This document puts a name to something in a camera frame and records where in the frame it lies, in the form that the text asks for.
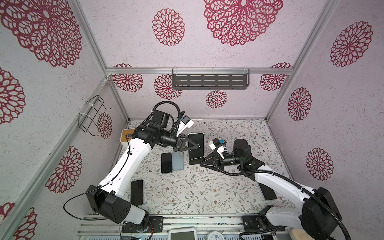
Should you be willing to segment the light blue phone case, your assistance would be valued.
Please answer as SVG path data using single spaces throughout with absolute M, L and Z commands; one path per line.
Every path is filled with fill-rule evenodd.
M 172 165 L 173 171 L 181 171 L 184 169 L 184 153 L 183 152 L 172 152 Z

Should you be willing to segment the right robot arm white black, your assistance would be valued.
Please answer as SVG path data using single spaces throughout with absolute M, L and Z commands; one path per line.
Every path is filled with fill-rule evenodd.
M 279 193 L 296 207 L 294 210 L 286 210 L 268 205 L 256 215 L 243 217 L 245 231 L 240 234 L 240 238 L 278 232 L 285 228 L 303 230 L 315 240 L 330 240 L 334 230 L 340 228 L 345 239 L 351 238 L 327 189 L 304 186 L 275 172 L 253 157 L 251 146 L 246 140 L 235 140 L 232 153 L 228 153 L 224 140 L 215 138 L 209 142 L 209 146 L 212 153 L 200 163 L 201 167 L 227 176 L 249 178 L 258 183 L 266 200 L 275 200 L 276 193 Z

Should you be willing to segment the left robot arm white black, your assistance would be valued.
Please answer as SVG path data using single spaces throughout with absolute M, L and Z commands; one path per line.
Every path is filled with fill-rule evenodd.
M 149 224 L 149 213 L 129 202 L 126 189 L 142 160 L 154 146 L 172 147 L 175 152 L 194 150 L 198 145 L 190 140 L 183 130 L 194 122 L 182 116 L 175 124 L 176 134 L 166 130 L 169 115 L 153 110 L 150 119 L 135 128 L 132 139 L 123 156 L 98 186 L 89 186 L 87 199 L 93 212 L 113 221 L 131 223 L 141 228 Z

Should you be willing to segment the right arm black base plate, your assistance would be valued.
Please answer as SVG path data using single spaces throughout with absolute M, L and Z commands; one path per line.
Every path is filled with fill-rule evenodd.
M 272 225 L 264 215 L 242 216 L 243 226 L 246 233 L 256 232 L 256 234 L 270 233 L 284 230 L 284 226 Z

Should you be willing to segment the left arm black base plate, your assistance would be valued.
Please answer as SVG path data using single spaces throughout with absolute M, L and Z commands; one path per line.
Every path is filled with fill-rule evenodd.
M 161 233 L 163 231 L 163 225 L 163 216 L 146 216 L 139 225 L 124 222 L 122 226 L 122 233 Z

